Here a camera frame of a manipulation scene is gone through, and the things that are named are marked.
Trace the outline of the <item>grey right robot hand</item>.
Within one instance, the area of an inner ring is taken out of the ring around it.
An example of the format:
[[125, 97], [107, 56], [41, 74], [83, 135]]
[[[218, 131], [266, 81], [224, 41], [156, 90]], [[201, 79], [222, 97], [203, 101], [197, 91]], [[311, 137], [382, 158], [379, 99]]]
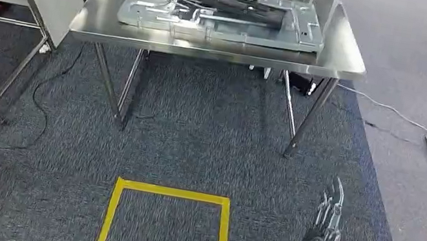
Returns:
[[321, 193], [320, 203], [301, 241], [340, 241], [339, 223], [344, 198], [342, 181], [336, 175]]

